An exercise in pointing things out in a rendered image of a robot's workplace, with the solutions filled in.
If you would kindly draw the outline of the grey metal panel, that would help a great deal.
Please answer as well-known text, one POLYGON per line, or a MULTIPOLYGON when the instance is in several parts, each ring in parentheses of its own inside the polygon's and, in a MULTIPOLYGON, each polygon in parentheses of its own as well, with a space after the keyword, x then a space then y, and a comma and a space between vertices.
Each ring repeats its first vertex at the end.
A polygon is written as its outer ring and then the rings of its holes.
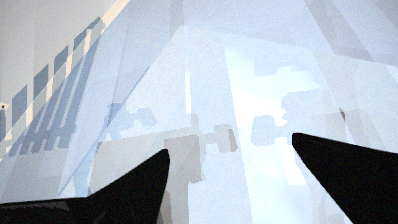
POLYGON ((161 209, 160 209, 160 213, 159 213, 159 216, 158 216, 156 224, 164 224, 163 218, 162 218, 162 214, 161 214, 161 209))

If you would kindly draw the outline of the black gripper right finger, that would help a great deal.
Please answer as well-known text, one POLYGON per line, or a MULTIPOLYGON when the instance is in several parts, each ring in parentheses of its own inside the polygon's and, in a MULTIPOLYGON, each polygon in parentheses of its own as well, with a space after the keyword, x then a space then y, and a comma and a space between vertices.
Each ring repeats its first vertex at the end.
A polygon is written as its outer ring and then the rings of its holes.
POLYGON ((352 224, 398 224, 398 153, 300 132, 292 147, 352 224))

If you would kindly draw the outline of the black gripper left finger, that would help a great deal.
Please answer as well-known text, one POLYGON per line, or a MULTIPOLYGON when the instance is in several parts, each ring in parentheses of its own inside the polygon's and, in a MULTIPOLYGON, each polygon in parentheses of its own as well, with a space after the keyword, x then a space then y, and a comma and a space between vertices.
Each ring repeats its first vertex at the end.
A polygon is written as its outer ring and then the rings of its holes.
POLYGON ((15 224, 156 224, 170 157, 162 149, 88 197, 0 204, 15 224))

